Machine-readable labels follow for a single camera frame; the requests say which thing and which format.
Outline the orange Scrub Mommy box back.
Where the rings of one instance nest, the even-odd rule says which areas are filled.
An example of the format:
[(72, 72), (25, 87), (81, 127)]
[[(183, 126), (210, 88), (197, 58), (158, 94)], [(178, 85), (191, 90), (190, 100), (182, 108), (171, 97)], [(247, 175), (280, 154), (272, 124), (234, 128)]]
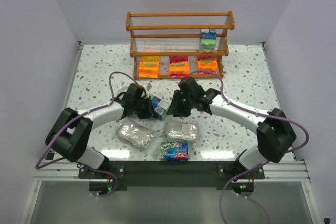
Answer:
[(190, 73), (188, 56), (170, 56), (170, 78), (184, 78)]

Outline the orange pink Scrub Mommy box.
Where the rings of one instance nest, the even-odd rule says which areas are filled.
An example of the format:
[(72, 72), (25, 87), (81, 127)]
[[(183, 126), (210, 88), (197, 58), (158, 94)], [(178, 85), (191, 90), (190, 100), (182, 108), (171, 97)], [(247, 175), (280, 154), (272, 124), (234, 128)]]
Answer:
[(217, 73), (218, 63), (215, 56), (197, 56), (198, 74)]

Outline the orange Scrub Daddy box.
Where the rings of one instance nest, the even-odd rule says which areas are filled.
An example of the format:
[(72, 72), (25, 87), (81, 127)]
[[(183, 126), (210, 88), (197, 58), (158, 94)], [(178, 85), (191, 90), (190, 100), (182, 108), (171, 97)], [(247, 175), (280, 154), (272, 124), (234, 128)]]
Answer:
[(143, 56), (139, 64), (139, 77), (154, 78), (159, 75), (160, 57), (159, 56)]

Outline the blue green colourful sponge pack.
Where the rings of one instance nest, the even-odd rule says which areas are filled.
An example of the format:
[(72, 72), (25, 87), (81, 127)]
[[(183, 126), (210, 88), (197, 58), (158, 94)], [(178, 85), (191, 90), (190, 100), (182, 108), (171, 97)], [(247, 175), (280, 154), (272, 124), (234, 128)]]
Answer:
[(165, 161), (187, 161), (189, 159), (188, 142), (161, 142), (160, 159)]

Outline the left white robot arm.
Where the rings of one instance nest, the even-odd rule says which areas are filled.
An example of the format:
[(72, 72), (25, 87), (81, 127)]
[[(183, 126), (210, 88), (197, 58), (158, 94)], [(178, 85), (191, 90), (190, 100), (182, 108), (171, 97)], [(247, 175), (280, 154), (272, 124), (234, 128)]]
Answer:
[(153, 116), (150, 95), (137, 83), (129, 85), (106, 104), (83, 111), (65, 108), (50, 130), (45, 144), (46, 151), (53, 150), (61, 157), (46, 164), (38, 162), (36, 169), (44, 168), (58, 161), (77, 163), (85, 171), (105, 178), (122, 179), (123, 172), (112, 168), (109, 159), (101, 152), (88, 146), (91, 131), (112, 121), (131, 116), (150, 119)]

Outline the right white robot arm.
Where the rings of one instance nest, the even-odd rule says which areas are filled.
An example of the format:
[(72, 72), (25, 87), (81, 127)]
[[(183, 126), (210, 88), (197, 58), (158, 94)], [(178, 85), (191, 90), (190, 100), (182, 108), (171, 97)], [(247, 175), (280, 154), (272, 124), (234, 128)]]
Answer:
[(191, 115), (192, 109), (196, 109), (229, 119), (256, 134), (257, 144), (244, 150), (225, 169), (231, 177), (257, 168), (267, 161), (279, 163), (297, 138), (280, 109), (268, 112), (247, 105), (233, 105), (228, 98), (222, 97), (221, 91), (213, 88), (204, 90), (192, 77), (182, 79), (178, 87), (173, 93), (168, 115), (186, 118)]

